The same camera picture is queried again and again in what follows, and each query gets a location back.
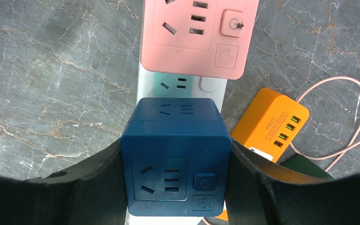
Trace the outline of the pink cube socket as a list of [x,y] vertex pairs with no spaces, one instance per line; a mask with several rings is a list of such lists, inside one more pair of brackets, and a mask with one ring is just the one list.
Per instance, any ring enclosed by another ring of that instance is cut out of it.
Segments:
[[140,62],[153,72],[242,77],[258,0],[145,0]]

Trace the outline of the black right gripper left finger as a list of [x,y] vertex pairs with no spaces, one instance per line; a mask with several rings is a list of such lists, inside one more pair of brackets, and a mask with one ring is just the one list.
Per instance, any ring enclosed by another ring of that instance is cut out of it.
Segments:
[[118,141],[46,178],[0,176],[0,225],[122,225],[127,206]]

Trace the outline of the blue cube socket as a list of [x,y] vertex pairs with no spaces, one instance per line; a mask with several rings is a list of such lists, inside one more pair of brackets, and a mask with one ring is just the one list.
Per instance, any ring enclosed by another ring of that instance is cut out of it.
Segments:
[[120,137],[129,213],[220,215],[232,146],[212,99],[140,99]]

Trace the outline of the white multicolour power strip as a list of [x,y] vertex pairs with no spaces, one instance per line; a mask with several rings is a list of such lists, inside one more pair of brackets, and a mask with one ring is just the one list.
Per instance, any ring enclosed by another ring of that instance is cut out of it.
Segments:
[[[221,111],[226,79],[160,73],[146,70],[139,63],[137,97],[142,98],[210,98]],[[129,225],[205,225],[203,217],[136,217],[127,215]]]

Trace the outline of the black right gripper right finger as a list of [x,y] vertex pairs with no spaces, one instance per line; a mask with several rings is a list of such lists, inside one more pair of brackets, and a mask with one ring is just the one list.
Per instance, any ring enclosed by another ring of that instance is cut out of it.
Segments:
[[233,141],[225,202],[232,225],[360,225],[360,173],[311,177]]

